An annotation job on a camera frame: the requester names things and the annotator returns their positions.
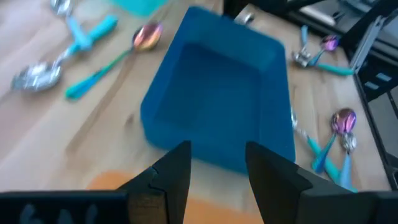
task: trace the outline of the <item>wooden table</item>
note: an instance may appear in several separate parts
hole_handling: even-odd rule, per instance
[[[13,0],[0,3],[0,189],[84,189],[99,173],[116,169],[139,173],[165,152],[154,149],[144,137],[141,101],[191,3],[221,11],[217,0],[170,1],[154,16],[165,33],[156,51],[132,55],[102,79],[84,98],[71,103],[65,89],[115,58],[131,44],[134,30],[145,19],[132,17],[106,1],[77,1],[74,14],[88,30],[105,14],[116,14],[118,28],[92,52],[65,64],[62,81],[38,94],[9,93],[12,76],[29,63],[53,60],[72,42],[61,18],[53,15],[47,0]],[[286,56],[298,50],[299,28],[249,6],[256,20],[251,27],[279,39]],[[310,36],[309,49],[319,50],[320,39]],[[322,60],[347,66],[341,49]],[[330,137],[333,112],[351,107],[358,115],[354,133],[358,150],[353,155],[353,182],[359,190],[389,190],[389,184],[352,77],[341,78],[315,69],[289,65],[290,100],[300,126],[324,146]],[[296,163],[310,169],[313,154],[298,136]],[[340,166],[344,153],[335,144],[333,161]],[[194,160],[192,197],[237,210],[256,212],[248,178]]]

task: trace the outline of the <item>orange object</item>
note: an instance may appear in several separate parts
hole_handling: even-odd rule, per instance
[[[134,178],[134,175],[110,170],[103,172],[87,186],[89,190],[113,190]],[[185,209],[184,223],[186,224],[263,224],[260,215],[237,212],[223,208],[209,202],[188,198]]]

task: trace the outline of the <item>black machine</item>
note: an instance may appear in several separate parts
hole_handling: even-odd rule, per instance
[[[353,194],[254,142],[249,180],[264,223],[398,223],[398,193]],[[183,223],[191,171],[185,141],[117,190],[0,194],[0,223]]]

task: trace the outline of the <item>teal container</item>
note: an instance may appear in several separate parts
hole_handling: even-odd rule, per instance
[[[163,6],[167,0],[112,0],[118,6],[135,16],[150,16],[156,9]]]

